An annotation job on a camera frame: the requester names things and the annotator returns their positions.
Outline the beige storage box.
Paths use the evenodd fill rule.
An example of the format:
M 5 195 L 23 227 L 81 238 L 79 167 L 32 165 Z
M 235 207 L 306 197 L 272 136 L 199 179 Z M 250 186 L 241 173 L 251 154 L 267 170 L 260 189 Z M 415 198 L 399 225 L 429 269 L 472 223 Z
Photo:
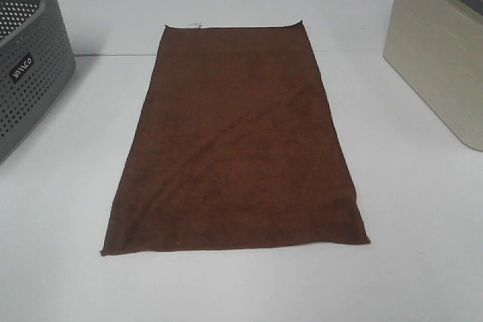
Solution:
M 482 0 L 393 0 L 383 57 L 459 141 L 482 149 Z

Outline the brown towel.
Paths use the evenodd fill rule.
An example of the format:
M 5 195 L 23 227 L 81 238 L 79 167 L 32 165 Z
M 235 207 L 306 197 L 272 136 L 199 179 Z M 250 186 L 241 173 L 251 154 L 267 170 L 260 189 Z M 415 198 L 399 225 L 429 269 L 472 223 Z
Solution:
M 304 25 L 166 26 L 101 254 L 369 241 Z

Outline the grey perforated plastic basket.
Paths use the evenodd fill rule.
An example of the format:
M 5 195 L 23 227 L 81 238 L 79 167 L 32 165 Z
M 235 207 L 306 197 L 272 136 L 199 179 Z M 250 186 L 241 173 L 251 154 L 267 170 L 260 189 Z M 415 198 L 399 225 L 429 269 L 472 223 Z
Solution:
M 1 157 L 67 85 L 75 58 L 58 0 L 1 0 Z

